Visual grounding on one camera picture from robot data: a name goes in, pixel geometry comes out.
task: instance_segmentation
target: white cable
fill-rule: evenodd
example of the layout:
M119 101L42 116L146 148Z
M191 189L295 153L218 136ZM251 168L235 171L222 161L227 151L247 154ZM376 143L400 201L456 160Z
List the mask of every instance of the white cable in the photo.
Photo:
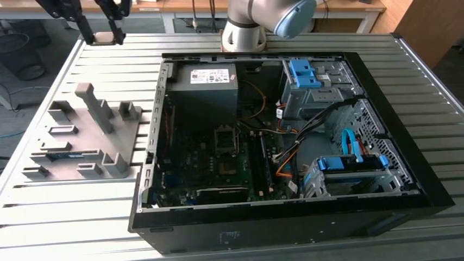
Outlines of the white cable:
M26 87L18 91L12 91L10 93L10 95L18 94L19 92L24 91L24 90L31 90L31 89L50 89L51 87L46 87L46 86L34 86L34 87Z

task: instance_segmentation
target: black cable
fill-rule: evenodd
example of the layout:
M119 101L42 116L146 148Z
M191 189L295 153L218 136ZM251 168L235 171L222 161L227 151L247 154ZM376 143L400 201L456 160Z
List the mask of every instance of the black cable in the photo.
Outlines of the black cable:
M210 0L210 11L211 11L211 32L216 33L216 2L215 0Z
M322 28L323 28L323 25L326 24L327 20L328 20L328 3L327 3L327 0L323 0L324 1L324 17L322 19L320 22L318 22L318 29L316 29L316 25L315 25L315 32L320 32Z
M196 18L195 0L192 0L194 18Z
M6 91L7 91L7 93L8 93L10 104L11 104L11 106L14 107L12 95L11 95L11 93L10 93L10 90L8 90L7 86L6 86L3 83L0 83L0 85L3 86L3 88L6 89ZM22 109L18 109L18 110L12 109L12 112L18 113L20 110L22 110Z
M195 0L192 0L192 9L194 9L194 20L192 20L192 25L194 25L194 28L195 28L195 32L199 33L198 27L195 26L195 24L198 24Z
M356 102L358 102L356 98L347 99L343 102L336 102L336 103L331 104L331 106L328 106L324 110L322 110L307 121L302 130L298 132L294 144L283 153L279 154L279 156L276 157L276 160L283 158L287 154L292 153L292 151L299 148L303 140L306 139L306 134L324 123L327 116L332 113L334 110L336 110L342 106L354 105Z

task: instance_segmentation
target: aluminum table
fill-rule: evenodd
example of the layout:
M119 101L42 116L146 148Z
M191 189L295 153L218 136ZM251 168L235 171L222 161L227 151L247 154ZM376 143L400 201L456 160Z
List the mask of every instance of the aluminum table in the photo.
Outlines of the aluminum table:
M148 121L163 52L218 52L216 34L134 34L123 46L79 40L0 176L0 259L146 260L163 256L127 232L135 176L126 179L27 182L19 162L43 128L54 99L92 82L107 101L144 109L132 158L144 159ZM462 260L464 259L464 110L403 41L391 35L311 34L268 37L268 51L359 52L456 206L366 239L170 255L175 260Z

